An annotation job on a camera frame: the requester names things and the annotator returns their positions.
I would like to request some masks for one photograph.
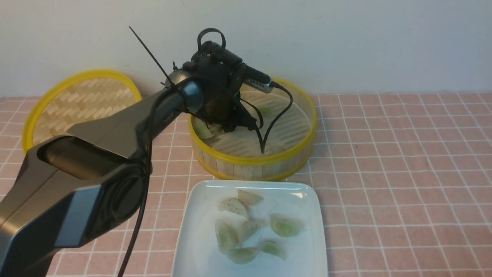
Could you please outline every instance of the pink checkered tablecloth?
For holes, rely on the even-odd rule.
[[[311,95],[318,130],[288,181],[316,190],[331,277],[492,276],[492,93]],[[23,160],[38,98],[0,100],[0,198]],[[212,176],[192,156],[182,115],[154,142],[154,176],[126,275],[170,276],[193,185]],[[112,277],[135,217],[54,258],[50,276]]]

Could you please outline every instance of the robotic arm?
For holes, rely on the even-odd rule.
[[[222,44],[202,44],[209,32],[220,33]],[[268,93],[274,84],[225,49],[216,29],[202,31],[191,61],[173,70],[158,93],[27,152],[0,203],[0,277],[44,277],[60,249],[81,247],[128,220],[146,194],[145,142],[180,113],[226,132],[252,130],[256,120],[239,102],[239,88],[247,83]]]

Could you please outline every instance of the square plate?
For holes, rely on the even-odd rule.
[[[257,246],[263,240],[274,240],[287,254],[287,261],[259,252],[245,265],[237,265],[222,255],[217,246],[215,221],[222,218],[236,230],[245,218],[217,205],[223,199],[237,197],[238,189],[247,189],[264,200],[249,207],[251,218],[281,214],[303,222],[296,236],[281,238],[270,226],[260,229],[243,243]],[[174,257],[172,277],[262,277],[262,276],[328,276],[325,235],[321,208],[316,192],[309,186],[287,182],[209,180],[195,185],[184,211]]]

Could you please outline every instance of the steamed dumpling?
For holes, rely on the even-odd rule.
[[[258,107],[258,110],[263,117],[268,117],[270,114],[272,114],[272,109],[267,105]]]
[[[238,245],[238,234],[236,230],[220,218],[215,222],[215,235],[217,237],[218,249],[224,255],[227,255],[229,251]]]
[[[254,260],[257,254],[258,249],[256,247],[246,247],[232,250],[227,258],[235,264],[243,265]]]
[[[201,139],[210,139],[214,135],[210,132],[207,124],[199,118],[193,119],[193,129],[195,130],[196,135]]]
[[[218,204],[219,210],[226,210],[249,218],[246,207],[236,198],[227,198]]]
[[[301,222],[279,215],[270,215],[272,231],[283,238],[293,237],[303,228]]]
[[[274,241],[264,241],[259,245],[258,249],[261,252],[264,252],[264,253],[267,253],[267,254],[270,254],[273,256],[277,256],[280,259],[282,259],[283,261],[287,260],[287,255],[285,254],[285,251],[282,249],[282,247],[280,247],[280,245],[278,245]]]
[[[261,228],[266,227],[267,224],[264,220],[254,219],[248,220],[241,224],[238,229],[239,243],[243,243],[245,240],[249,239]]]
[[[244,205],[255,205],[263,200],[263,197],[246,190],[238,190],[238,200]]]

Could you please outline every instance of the yellow rim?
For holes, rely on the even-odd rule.
[[[270,177],[270,178],[266,178],[266,179],[262,179],[262,180],[257,180],[257,181],[281,181],[285,178],[288,178],[290,177],[291,175],[293,175],[294,173],[296,173],[299,169],[301,169],[305,164],[306,162],[309,160],[309,157],[311,156],[311,153],[312,153],[312,150],[313,150],[313,147],[311,147],[311,149],[309,150],[309,155],[298,165],[296,166],[295,168],[283,173],[283,174],[280,174],[280,175],[277,175],[277,176],[273,176],[273,177]],[[211,167],[209,167],[206,163],[204,163],[202,161],[202,159],[200,159],[200,157],[198,156],[195,156],[196,160],[198,161],[198,163],[210,174],[212,174],[213,176],[217,177],[217,178],[220,178],[220,179],[226,179],[226,180],[243,180],[243,179],[237,179],[237,178],[233,178],[231,176],[227,176],[225,174],[222,174],[214,169],[212,169]]]
[[[308,95],[302,89],[298,88],[297,86],[295,86],[295,85],[293,85],[287,81],[281,80],[281,79],[275,79],[275,82],[282,84],[282,85],[289,86],[289,87],[297,90],[309,102],[309,106],[311,107],[312,116],[314,119],[312,128],[309,131],[309,134],[301,142],[299,142],[297,145],[295,145],[294,147],[292,147],[292,148],[290,148],[287,151],[284,151],[282,153],[278,153],[278,154],[270,155],[270,156],[265,156],[265,157],[244,158],[244,157],[236,157],[236,156],[227,155],[227,154],[221,153],[221,152],[211,148],[210,146],[206,145],[196,135],[196,133],[193,129],[193,125],[191,123],[191,120],[193,117],[190,115],[188,118],[188,128],[189,128],[189,132],[191,135],[191,139],[193,140],[193,143],[195,143],[200,148],[200,150],[202,150],[203,152],[209,154],[210,156],[212,156],[218,160],[225,161],[227,163],[231,163],[231,164],[235,164],[235,165],[241,165],[241,166],[260,166],[260,165],[276,163],[276,162],[283,161],[287,158],[290,158],[292,155],[295,155],[296,153],[302,151],[306,146],[309,145],[310,140],[314,137],[314,132],[316,131],[316,110],[314,109],[314,105],[313,105],[311,99],[308,97]]]
[[[108,69],[96,69],[73,75],[60,82],[58,85],[50,89],[45,95],[43,95],[43,97],[41,97],[41,99],[36,103],[32,111],[30,112],[24,125],[24,130],[22,132],[22,150],[24,151],[24,153],[27,153],[27,151],[34,146],[32,143],[32,134],[34,133],[34,127],[36,126],[36,122],[41,113],[44,111],[46,105],[48,105],[49,102],[51,102],[58,94],[63,92],[68,87],[73,86],[76,83],[80,83],[84,80],[93,78],[115,79],[130,89],[136,102],[142,100],[142,96],[138,92],[135,84],[130,80],[130,78],[122,73]]]

